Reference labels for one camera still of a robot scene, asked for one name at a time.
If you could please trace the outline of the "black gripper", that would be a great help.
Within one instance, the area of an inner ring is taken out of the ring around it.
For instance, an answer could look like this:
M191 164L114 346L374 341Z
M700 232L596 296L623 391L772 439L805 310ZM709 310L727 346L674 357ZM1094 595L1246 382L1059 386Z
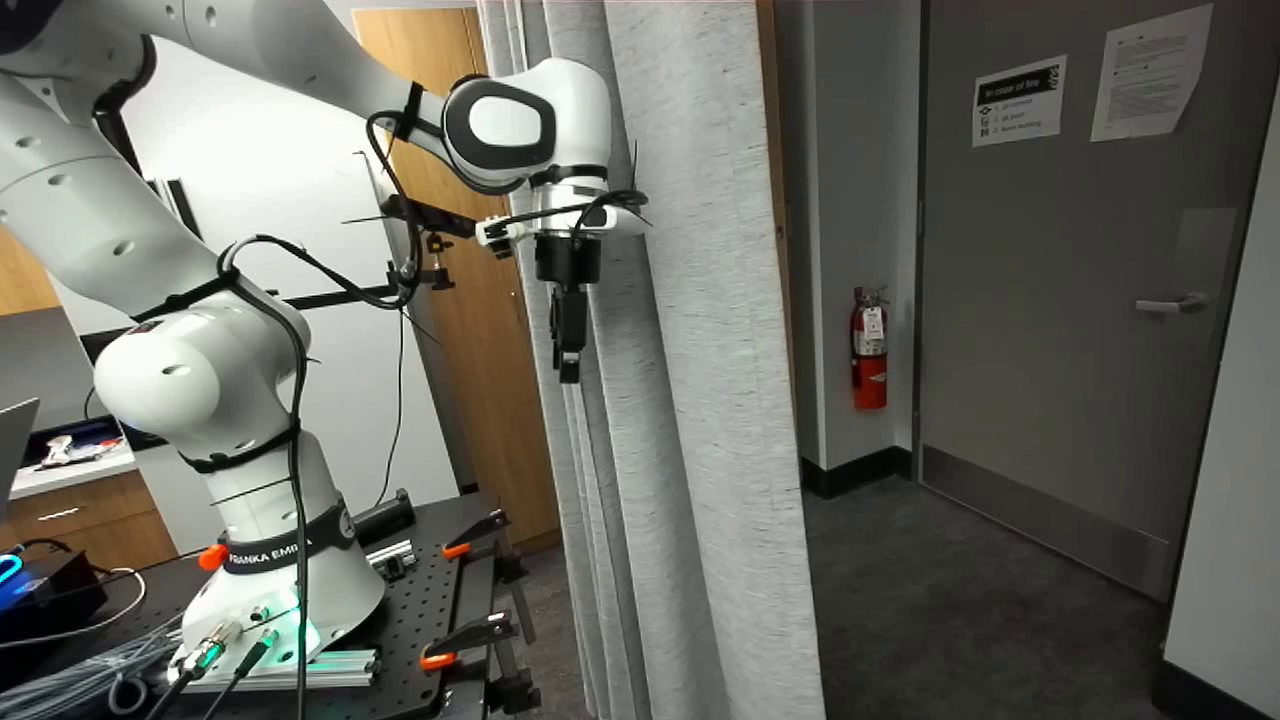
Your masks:
M600 245L582 232L538 232L536 236L536 274L550 284L550 304L561 314L550 327L550 369L561 382L581 382L581 350L589 287L600 280Z

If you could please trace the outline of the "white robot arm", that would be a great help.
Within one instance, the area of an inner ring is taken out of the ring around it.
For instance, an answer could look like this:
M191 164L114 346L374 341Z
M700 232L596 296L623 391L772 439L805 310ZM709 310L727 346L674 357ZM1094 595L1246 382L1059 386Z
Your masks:
M530 186L538 203L479 222L483 245L592 251L639 222L639 195L610 179L605 74L565 56L427 90L324 0L0 0L0 220L64 287L127 314L96 397L168 439L224 518L227 561L184 607L184 642L275 636L312 656L378 607L384 581L300 427L307 322L184 228L96 128L163 38L345 107L476 193Z

